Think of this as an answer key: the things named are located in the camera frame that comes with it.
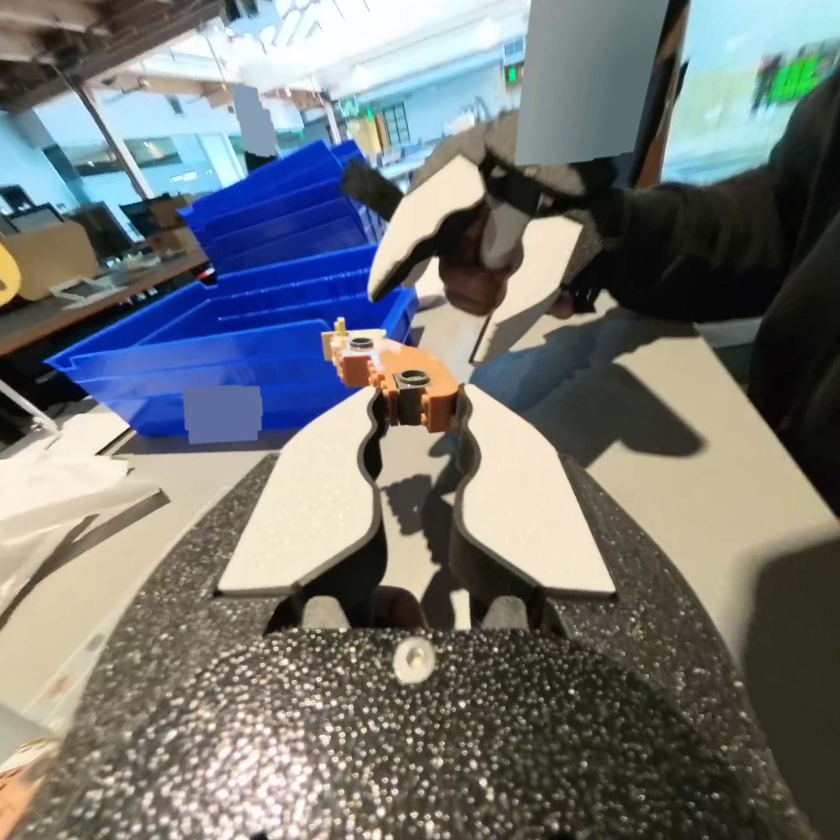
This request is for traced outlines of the background monitor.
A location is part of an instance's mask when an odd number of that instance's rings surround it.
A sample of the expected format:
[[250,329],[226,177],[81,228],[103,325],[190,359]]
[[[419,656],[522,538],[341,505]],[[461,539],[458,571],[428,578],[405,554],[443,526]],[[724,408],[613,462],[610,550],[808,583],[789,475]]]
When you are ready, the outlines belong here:
[[92,203],[65,214],[67,222],[82,226],[102,266],[110,261],[143,253],[144,245],[132,239],[105,203]]

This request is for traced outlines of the person's right hand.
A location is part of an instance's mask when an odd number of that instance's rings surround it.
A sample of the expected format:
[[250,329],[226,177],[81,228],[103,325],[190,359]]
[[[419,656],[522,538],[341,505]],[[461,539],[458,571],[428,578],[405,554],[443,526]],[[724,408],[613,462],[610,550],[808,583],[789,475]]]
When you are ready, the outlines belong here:
[[522,262],[522,248],[517,246],[503,267],[491,269],[484,264],[480,249],[489,218],[490,210],[482,207],[461,236],[438,254],[438,275],[447,301],[477,317],[486,317],[498,308],[507,294],[509,277]]

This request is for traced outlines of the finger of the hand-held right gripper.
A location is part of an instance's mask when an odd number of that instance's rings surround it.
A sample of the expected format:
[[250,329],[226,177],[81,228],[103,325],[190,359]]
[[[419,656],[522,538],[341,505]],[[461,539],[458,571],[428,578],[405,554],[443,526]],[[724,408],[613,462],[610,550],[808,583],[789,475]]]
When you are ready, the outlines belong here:
[[535,218],[523,228],[518,266],[479,333],[471,364],[482,365],[508,352],[547,312],[560,294],[583,229],[563,216]]
[[367,298],[376,303],[416,285],[428,264],[480,215],[486,186],[478,164],[457,156],[404,195],[375,251]]

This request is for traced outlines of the person's black jacket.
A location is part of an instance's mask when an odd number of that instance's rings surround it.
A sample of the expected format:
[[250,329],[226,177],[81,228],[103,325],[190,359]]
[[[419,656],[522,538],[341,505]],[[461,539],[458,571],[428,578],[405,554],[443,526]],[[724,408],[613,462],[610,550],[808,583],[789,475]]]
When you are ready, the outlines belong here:
[[839,513],[839,216],[784,281],[752,349],[749,398]]

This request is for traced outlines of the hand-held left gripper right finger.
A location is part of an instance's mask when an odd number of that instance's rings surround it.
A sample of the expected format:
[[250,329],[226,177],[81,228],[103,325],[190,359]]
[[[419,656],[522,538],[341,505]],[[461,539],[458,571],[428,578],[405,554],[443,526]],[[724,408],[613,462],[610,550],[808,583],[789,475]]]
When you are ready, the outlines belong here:
[[450,570],[479,613],[516,598],[535,627],[551,598],[614,600],[616,583],[555,447],[472,384],[459,390],[456,431]]

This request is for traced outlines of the stack of blue plastic bins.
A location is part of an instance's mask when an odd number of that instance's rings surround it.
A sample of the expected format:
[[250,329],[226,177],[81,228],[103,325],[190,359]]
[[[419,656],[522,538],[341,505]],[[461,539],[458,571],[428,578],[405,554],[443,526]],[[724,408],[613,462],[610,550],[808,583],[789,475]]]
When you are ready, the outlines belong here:
[[314,141],[180,211],[221,276],[294,259],[376,245],[385,221],[344,194],[350,161],[367,160],[353,140]]

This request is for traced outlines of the grey desk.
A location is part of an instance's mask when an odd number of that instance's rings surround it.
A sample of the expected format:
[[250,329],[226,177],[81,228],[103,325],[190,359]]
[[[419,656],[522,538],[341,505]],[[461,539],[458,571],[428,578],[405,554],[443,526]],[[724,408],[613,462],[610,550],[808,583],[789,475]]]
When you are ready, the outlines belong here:
[[[675,562],[746,674],[771,748],[838,734],[838,524],[715,351],[609,311],[543,318],[472,381],[523,411]],[[2,619],[2,703],[63,728],[155,565],[290,432],[118,453],[163,495],[83,524]]]

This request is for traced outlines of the person's left hand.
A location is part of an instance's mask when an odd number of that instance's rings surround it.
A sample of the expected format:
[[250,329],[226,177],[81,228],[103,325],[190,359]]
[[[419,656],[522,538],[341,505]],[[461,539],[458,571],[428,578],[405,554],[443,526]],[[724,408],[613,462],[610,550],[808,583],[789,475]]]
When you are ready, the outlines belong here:
[[420,601],[405,588],[378,586],[373,592],[372,605],[375,627],[423,630],[429,628]]

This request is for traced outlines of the large blue plastic bin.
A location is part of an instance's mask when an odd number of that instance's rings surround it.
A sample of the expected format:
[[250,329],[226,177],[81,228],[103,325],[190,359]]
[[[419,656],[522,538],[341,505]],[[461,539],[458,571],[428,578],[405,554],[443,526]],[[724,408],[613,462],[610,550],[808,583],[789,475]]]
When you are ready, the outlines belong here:
[[307,425],[349,394],[322,334],[380,329],[410,343],[418,300],[398,287],[368,299],[376,246],[365,245],[199,280],[46,359],[138,434],[186,435],[183,391],[257,386],[262,427]]

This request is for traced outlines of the dark board with yellow rim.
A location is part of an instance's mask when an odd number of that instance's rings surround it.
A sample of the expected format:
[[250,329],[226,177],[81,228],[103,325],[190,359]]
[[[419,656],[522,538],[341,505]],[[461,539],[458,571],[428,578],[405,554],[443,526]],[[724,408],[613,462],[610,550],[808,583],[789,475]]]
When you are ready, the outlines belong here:
[[12,302],[20,292],[22,274],[16,258],[6,245],[5,237],[1,237],[1,308]]

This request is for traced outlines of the orange toy brick model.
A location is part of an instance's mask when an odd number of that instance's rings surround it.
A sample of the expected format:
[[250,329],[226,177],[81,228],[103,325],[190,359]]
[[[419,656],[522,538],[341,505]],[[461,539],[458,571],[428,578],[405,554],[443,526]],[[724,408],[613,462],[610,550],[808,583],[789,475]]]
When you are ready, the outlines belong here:
[[390,426],[451,430],[459,383],[444,362],[412,345],[388,339],[382,329],[350,330],[338,318],[322,332],[323,356],[350,389],[369,387],[380,397]]

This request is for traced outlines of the background wooden desk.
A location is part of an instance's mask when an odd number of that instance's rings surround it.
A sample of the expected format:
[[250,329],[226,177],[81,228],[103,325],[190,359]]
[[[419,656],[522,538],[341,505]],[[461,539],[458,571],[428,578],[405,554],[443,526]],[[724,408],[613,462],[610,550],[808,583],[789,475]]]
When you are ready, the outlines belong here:
[[202,251],[194,251],[165,259],[148,269],[118,271],[112,275],[115,290],[96,300],[85,299],[78,307],[65,307],[60,299],[51,297],[12,312],[2,312],[1,357],[63,332],[173,278],[192,274],[210,265],[211,261]]

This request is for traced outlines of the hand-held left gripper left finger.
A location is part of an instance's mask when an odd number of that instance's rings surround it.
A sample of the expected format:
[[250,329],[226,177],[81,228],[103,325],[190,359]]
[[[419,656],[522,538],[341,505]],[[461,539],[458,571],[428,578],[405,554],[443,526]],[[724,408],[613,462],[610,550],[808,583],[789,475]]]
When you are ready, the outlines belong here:
[[380,392],[355,392],[282,446],[216,585],[229,599],[276,597],[303,612],[336,601],[371,627],[384,578]]

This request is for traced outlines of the person's right forearm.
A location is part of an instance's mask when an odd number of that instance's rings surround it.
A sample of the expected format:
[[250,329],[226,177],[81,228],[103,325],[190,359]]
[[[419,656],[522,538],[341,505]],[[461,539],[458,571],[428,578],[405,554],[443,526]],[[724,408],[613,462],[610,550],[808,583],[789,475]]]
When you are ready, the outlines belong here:
[[602,220],[603,251],[579,276],[662,319],[769,316],[838,299],[839,79],[795,106],[757,167],[708,185],[625,190]]

